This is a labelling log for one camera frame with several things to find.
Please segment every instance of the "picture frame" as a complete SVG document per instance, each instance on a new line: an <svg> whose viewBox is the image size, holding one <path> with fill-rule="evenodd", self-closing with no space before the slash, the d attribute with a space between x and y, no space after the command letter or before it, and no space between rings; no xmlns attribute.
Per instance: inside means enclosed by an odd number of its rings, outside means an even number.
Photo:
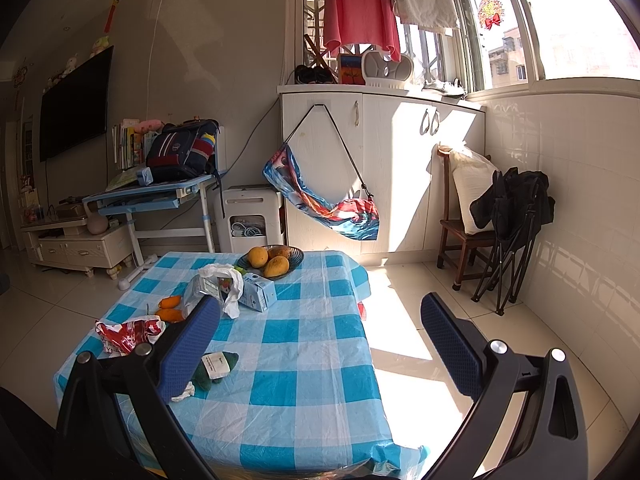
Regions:
<svg viewBox="0 0 640 480"><path fill-rule="evenodd" d="M362 75L362 54L338 54L338 83L365 85Z"/></svg>

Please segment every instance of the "white tile wall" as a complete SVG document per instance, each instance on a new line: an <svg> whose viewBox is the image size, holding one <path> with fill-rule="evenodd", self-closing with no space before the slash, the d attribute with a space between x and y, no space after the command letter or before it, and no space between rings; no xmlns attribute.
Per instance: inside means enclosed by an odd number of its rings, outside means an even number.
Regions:
<svg viewBox="0 0 640 480"><path fill-rule="evenodd" d="M562 94L484 104L494 164L544 171L556 199L521 299L631 427L640 413L640 100Z"/></svg>

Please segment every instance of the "television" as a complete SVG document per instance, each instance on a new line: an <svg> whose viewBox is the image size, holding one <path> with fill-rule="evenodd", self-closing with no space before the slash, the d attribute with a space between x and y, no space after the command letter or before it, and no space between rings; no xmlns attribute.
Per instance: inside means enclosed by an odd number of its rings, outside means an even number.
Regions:
<svg viewBox="0 0 640 480"><path fill-rule="evenodd" d="M82 63L42 96L40 161L107 132L113 47Z"/></svg>

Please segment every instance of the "tv stand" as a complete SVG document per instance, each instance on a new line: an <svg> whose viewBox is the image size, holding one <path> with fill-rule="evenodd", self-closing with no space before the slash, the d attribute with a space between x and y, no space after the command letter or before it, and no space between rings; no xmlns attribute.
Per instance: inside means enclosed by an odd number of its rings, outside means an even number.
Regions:
<svg viewBox="0 0 640 480"><path fill-rule="evenodd" d="M94 267L107 269L112 280L118 279L118 264L132 265L133 248L127 227L110 228L100 235L92 235L86 228L87 218L47 220L28 224L20 230L33 265L81 270L94 275ZM53 229L64 235L49 236Z"/></svg>

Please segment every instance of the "white pillow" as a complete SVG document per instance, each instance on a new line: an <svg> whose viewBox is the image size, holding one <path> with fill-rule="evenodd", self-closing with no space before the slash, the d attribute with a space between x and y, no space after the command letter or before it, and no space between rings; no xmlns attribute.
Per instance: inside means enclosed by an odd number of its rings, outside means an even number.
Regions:
<svg viewBox="0 0 640 480"><path fill-rule="evenodd" d="M474 235L485 231L493 231L494 224L489 222L484 229L478 228L471 216L469 207L474 200L480 198L489 189L493 180L494 171L497 169L492 163L472 152L467 148L451 150L449 153L451 173L456 183L458 198L460 199L460 211L462 223L465 225L465 233Z"/></svg>

